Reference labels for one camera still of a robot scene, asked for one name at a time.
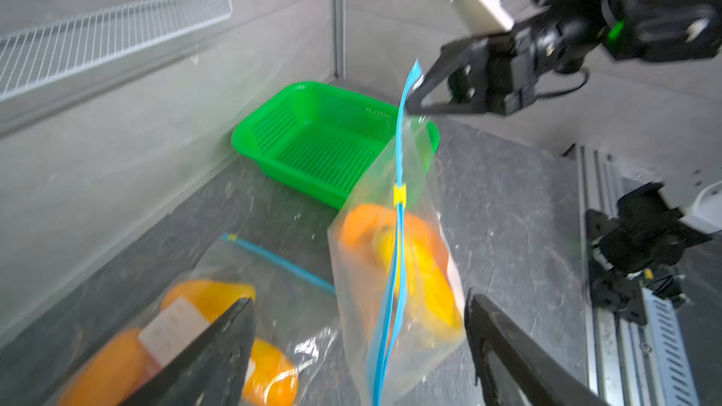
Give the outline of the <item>clear zip-top bag blue zipper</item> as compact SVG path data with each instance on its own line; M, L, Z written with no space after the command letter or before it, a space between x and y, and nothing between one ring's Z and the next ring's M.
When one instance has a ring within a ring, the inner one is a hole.
M150 364L137 391L240 299L254 301L257 327L238 405L300 404L340 335L334 287L234 234L214 242L193 271L174 280L86 363L117 334L139 328Z

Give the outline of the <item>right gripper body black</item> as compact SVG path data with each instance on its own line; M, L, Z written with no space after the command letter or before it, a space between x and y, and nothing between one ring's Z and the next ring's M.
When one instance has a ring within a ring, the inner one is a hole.
M485 103L490 113L511 116L539 100L556 99L583 88L590 80L584 67L604 33L602 20L588 11L544 11L516 24L509 33L488 39ZM580 73L574 88L538 93L545 73Z

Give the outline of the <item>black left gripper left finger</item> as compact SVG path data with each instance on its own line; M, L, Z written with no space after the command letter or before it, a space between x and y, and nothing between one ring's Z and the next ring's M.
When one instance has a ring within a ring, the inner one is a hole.
M124 405L238 405L257 327L252 299L236 301Z

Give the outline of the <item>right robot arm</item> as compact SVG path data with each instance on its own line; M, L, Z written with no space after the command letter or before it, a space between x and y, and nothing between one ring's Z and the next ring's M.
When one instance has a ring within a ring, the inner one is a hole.
M715 58L721 0L533 0L517 21L502 0L450 0L470 35L414 69L402 105L411 115L509 116L543 99L545 73L582 73L598 46L616 61L671 63Z

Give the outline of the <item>spare clear plastic bag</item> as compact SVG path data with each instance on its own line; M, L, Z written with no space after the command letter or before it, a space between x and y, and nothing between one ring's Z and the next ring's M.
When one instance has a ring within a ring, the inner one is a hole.
M463 327L458 338L433 340L406 314L405 213L437 221L447 243L432 178L434 149L429 124L425 118L409 115L404 108L407 96L422 79L423 70L414 65L397 106L396 175L392 203L386 207L397 213L395 227L379 229L359 247L347 246L338 233L346 214L355 206L340 211L329 229L344 353L364 405L391 405L400 400L453 353L466 336L463 286L450 249L447 269L441 271L447 276L462 315Z

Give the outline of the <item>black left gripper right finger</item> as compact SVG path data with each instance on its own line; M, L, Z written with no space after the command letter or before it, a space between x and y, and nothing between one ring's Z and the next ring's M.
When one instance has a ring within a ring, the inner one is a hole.
M464 329L484 402L502 400L490 363L493 353L533 405L604 405L486 295L466 295Z

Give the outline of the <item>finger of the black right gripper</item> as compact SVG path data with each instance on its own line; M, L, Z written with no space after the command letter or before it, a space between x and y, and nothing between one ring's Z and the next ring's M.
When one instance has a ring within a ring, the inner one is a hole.
M487 37L471 37L444 45L419 86L407 96L406 112L414 116L488 113L488 41ZM434 103L431 96L440 86L449 90L449 100Z

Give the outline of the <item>large orange mango top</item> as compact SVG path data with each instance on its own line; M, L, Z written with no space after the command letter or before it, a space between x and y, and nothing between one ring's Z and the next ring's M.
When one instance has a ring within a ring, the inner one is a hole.
M348 212L338 236L350 247L359 247L369 241L374 233L383 227L395 227L397 213L375 204L362 204ZM437 266L447 269L450 253L437 221L432 222L410 212L405 213L405 230L413 237L421 238L432 250Z

